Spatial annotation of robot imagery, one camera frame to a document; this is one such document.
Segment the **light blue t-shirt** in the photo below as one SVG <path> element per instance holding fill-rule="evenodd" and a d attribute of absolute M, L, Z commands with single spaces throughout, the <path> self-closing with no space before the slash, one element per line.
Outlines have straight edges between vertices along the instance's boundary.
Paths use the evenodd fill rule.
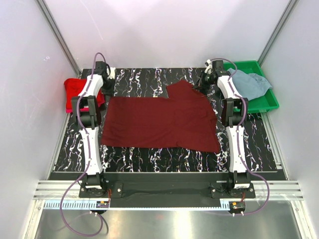
<path fill-rule="evenodd" d="M 235 72 L 229 68 L 228 71 L 232 74 L 232 81 L 239 94 L 247 98 L 249 101 L 262 97 L 272 88 L 268 80 L 256 73 L 244 73 L 241 70 Z"/>

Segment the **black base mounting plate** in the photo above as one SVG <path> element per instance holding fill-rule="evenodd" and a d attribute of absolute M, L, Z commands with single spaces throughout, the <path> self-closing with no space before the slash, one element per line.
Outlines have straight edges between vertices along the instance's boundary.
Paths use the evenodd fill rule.
<path fill-rule="evenodd" d="M 80 187 L 81 198 L 124 198 L 149 195 L 195 195 L 213 199 L 254 199 L 253 184 L 247 189 L 231 189 L 226 182 L 207 181 L 113 181 L 107 182 L 104 189 Z"/>

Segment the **green plastic bin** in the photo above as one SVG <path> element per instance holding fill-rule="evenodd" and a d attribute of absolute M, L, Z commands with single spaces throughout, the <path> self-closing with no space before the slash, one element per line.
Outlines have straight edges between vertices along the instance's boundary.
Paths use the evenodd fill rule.
<path fill-rule="evenodd" d="M 240 61 L 235 62 L 235 64 L 225 63 L 224 68 L 228 70 L 229 68 L 241 70 L 244 73 L 256 73 L 260 76 L 265 77 L 260 65 L 257 61 Z M 264 113 L 271 111 L 273 109 L 277 109 L 279 107 L 279 103 L 273 93 L 272 88 L 269 89 L 266 94 L 262 97 L 256 98 L 254 100 L 249 101 L 248 113 Z"/>

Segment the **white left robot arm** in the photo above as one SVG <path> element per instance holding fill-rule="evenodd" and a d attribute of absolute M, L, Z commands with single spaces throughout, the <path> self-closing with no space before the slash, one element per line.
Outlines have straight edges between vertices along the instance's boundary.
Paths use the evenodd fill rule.
<path fill-rule="evenodd" d="M 71 99 L 72 113 L 83 141 L 85 169 L 77 182 L 79 197 L 102 198 L 109 194 L 99 153 L 98 134 L 102 117 L 97 96 L 102 88 L 112 93 L 114 82 L 110 79 L 110 66 L 104 61 L 94 63 L 89 70 L 86 83 L 77 96 Z"/>

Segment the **folded pink t-shirt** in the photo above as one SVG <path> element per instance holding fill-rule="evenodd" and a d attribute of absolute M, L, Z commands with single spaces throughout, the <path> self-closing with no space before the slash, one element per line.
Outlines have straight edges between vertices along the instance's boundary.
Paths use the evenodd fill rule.
<path fill-rule="evenodd" d="M 86 108 L 81 108 L 81 109 L 79 109 L 79 111 L 80 111 L 80 112 L 88 112 L 88 111 L 89 111 L 89 108 L 88 108 L 88 107 L 86 107 Z M 73 113 L 73 112 L 76 112 L 76 110 L 73 110 L 72 107 L 67 106 L 67 107 L 66 107 L 66 112 L 67 112 L 67 113 Z"/>

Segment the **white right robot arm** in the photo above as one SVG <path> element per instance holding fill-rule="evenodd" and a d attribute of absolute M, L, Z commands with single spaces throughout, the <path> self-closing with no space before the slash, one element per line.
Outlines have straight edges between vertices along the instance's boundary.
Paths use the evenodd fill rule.
<path fill-rule="evenodd" d="M 233 76 L 224 68 L 224 58 L 208 59 L 206 68 L 193 88 L 207 94 L 210 85 L 216 84 L 224 96 L 221 121 L 226 129 L 229 140 L 230 165 L 229 178 L 219 193 L 229 197 L 244 199 L 250 188 L 250 176 L 244 155 L 244 124 L 248 114 L 248 99 L 237 90 Z"/>

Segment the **dark red t-shirt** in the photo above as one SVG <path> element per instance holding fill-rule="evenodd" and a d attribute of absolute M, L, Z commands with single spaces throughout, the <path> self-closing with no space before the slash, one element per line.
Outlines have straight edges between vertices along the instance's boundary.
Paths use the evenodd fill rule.
<path fill-rule="evenodd" d="M 101 144 L 218 153 L 217 117 L 207 97 L 185 80 L 166 90 L 168 98 L 110 98 Z"/>

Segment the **folded bright red t-shirt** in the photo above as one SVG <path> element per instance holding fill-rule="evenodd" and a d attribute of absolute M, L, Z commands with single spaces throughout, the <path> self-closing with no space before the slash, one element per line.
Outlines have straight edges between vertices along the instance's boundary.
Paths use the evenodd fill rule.
<path fill-rule="evenodd" d="M 66 91 L 66 113 L 72 113 L 72 104 L 71 100 L 73 97 L 79 95 L 84 89 L 86 84 L 85 79 L 77 79 L 77 78 L 69 78 L 64 81 L 64 87 Z M 100 107 L 102 104 L 105 103 L 104 95 L 102 94 L 101 90 L 98 92 L 97 95 L 97 103 Z"/>

